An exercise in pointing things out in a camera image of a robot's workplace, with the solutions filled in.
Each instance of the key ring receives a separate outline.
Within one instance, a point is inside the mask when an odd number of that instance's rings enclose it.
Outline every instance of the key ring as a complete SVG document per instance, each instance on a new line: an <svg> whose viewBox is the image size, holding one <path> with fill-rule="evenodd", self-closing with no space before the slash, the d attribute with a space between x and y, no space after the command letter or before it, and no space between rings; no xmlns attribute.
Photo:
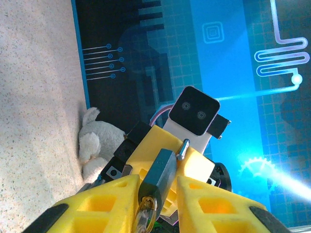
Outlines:
<svg viewBox="0 0 311 233"><path fill-rule="evenodd" d="M136 212L136 217L135 217L135 221L134 221L134 226L133 229L135 229L133 232L137 232L137 230L139 230L140 226L138 224L139 223L139 219L142 217L142 211L145 210L152 210L152 216L150 219L150 222L148 224L148 215L146 218L146 223L144 223L144 225L147 225L146 230L144 231L144 233L150 233L152 228L154 227L154 224L156 222L156 209L157 209L157 201L155 198L153 197L143 197L141 200L141 203L137 209Z"/></svg>

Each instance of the square icon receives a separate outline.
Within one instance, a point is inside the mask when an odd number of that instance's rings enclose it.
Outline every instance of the square icon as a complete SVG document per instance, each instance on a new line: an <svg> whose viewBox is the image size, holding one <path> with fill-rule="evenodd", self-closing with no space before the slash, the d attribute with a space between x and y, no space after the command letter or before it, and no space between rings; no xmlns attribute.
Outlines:
<svg viewBox="0 0 311 233"><path fill-rule="evenodd" d="M203 40L206 44L220 43L225 39L224 28L221 22L211 22L202 25Z"/></svg>

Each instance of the beige carpet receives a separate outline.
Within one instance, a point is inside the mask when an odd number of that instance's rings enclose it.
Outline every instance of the beige carpet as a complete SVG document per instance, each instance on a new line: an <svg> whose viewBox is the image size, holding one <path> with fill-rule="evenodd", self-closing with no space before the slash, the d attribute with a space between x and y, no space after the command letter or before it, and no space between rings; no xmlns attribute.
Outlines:
<svg viewBox="0 0 311 233"><path fill-rule="evenodd" d="M85 109L70 0L1 0L0 233L82 187Z"/></svg>

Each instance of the metal pin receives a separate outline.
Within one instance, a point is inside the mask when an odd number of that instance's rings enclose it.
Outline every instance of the metal pin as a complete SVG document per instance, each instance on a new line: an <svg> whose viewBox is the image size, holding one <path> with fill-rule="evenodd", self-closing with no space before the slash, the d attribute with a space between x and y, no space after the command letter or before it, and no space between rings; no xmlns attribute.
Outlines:
<svg viewBox="0 0 311 233"><path fill-rule="evenodd" d="M214 179L212 179L211 177L209 178L210 179L210 184L212 185L212 186L215 186L215 183L216 183L216 181L214 180Z"/></svg>
<svg viewBox="0 0 311 233"><path fill-rule="evenodd" d="M124 168L123 168L121 177L131 175L131 174L132 174L132 170L133 170L132 166L126 164L126 165L124 166Z"/></svg>
<svg viewBox="0 0 311 233"><path fill-rule="evenodd" d="M185 155L186 155L186 152L187 152L189 145L190 145L190 140L185 139L183 146L180 148L179 153L176 155L177 160L181 161L185 158Z"/></svg>

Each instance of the yellow 3d-printed part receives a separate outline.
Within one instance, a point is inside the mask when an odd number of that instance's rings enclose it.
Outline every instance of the yellow 3d-printed part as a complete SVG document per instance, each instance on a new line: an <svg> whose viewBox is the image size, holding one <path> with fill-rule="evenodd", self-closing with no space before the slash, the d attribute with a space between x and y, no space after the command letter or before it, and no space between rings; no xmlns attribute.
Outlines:
<svg viewBox="0 0 311 233"><path fill-rule="evenodd" d="M64 199L56 205L69 208L48 233L130 233L138 188L139 176L130 175Z"/></svg>
<svg viewBox="0 0 311 233"><path fill-rule="evenodd" d="M270 233L249 209L262 204L210 184L178 177L177 202L181 233Z"/></svg>
<svg viewBox="0 0 311 233"><path fill-rule="evenodd" d="M139 174L140 182L142 182L161 149L172 150L177 154L182 144L181 140L169 132L153 126L126 164L132 166L132 174ZM187 176L207 182L214 166L213 162L189 147L185 159L177 161L176 177ZM164 202L161 215L171 216L177 210L176 177Z"/></svg>

